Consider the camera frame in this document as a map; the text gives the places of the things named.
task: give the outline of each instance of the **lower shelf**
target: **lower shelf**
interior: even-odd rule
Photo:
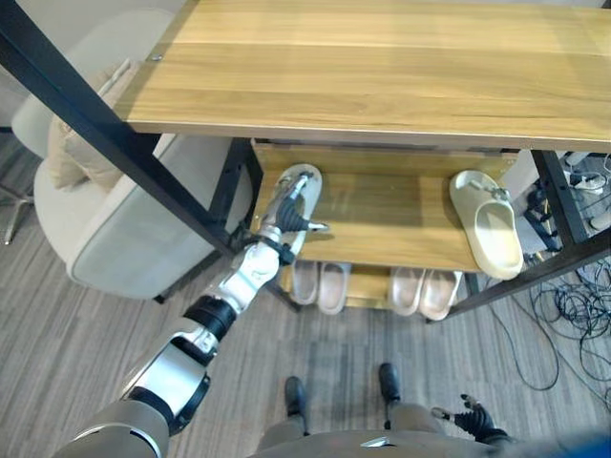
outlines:
[[[280,171],[266,171],[254,229]],[[448,178],[323,173],[313,218],[328,234],[308,235],[301,258],[382,266],[476,272],[469,243],[453,209]]]
[[[389,291],[390,268],[372,265],[352,265],[348,281],[347,307],[390,308],[387,295]],[[290,268],[283,271],[282,286],[291,290]]]

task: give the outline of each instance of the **gray carpet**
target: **gray carpet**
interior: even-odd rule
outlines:
[[[30,165],[18,160],[7,167],[17,167],[21,177],[29,170],[31,177],[36,160],[25,157]],[[11,173],[17,172],[3,170],[0,179],[11,181]],[[7,218],[8,208],[0,207],[0,227]],[[67,278],[29,212],[14,244],[0,251],[0,456],[49,457],[70,440],[114,399],[130,364],[222,263],[194,272],[165,305],[105,295]],[[526,295],[517,299],[528,303]],[[510,300],[494,307],[516,340],[525,376],[544,385],[554,375],[545,339]],[[575,343],[554,339],[583,377]],[[611,353],[608,335],[593,346]],[[609,426],[602,402],[566,364],[553,389],[528,388],[488,307],[425,325],[419,317],[376,310],[329,317],[307,309],[295,315],[262,294],[223,341],[210,370],[212,387],[192,425],[173,439],[170,456],[252,453],[264,429],[283,417],[281,386],[291,374],[309,390],[312,432],[380,428],[375,369],[383,361],[397,364],[405,400],[460,409],[459,394],[471,393],[520,439]],[[610,373],[609,367],[595,368]],[[598,393],[609,386],[588,383]],[[459,435],[455,427],[446,430]]]

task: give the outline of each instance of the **cushion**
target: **cushion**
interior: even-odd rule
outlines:
[[[87,81],[113,108],[138,69],[139,64],[126,60]],[[87,177],[107,192],[122,176],[117,167],[57,116],[49,129],[49,172],[56,188],[75,185]]]

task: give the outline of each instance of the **slipper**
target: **slipper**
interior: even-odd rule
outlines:
[[[425,269],[393,267],[390,271],[389,302],[395,313],[408,317],[418,309]]]
[[[346,304],[350,264],[324,262],[318,291],[318,308],[328,315],[337,315]]]
[[[456,298],[462,272],[428,270],[424,276],[418,312],[429,320],[443,320],[448,316]]]
[[[496,279],[517,276],[522,248],[507,190],[486,174],[465,170],[452,178],[450,198],[481,270]]]
[[[299,305],[310,305],[318,296],[318,267],[314,260],[296,260],[291,265],[293,278],[290,296]]]
[[[310,179],[307,181],[305,188],[301,191],[299,196],[302,204],[300,215],[303,219],[310,219],[314,209],[316,208],[316,204],[318,203],[318,199],[321,195],[321,189],[323,187],[323,177],[321,176],[320,171],[313,165],[296,164],[284,170],[276,182],[274,196],[276,196],[276,193],[282,191],[283,184],[287,183],[291,179],[295,179],[300,174],[310,175]],[[290,245],[290,251],[293,253],[293,255],[299,255],[302,246],[304,246],[304,241],[306,241],[306,232],[307,231],[283,233],[281,245]]]

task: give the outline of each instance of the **silver robot arm segment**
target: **silver robot arm segment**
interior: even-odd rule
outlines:
[[[96,414],[54,458],[166,456],[170,436],[190,423],[206,395],[206,368],[233,322],[276,277],[281,264],[294,260],[306,231],[327,229],[309,220],[321,186],[321,175],[312,166],[300,164],[284,172],[257,235],[153,342],[119,399]]]

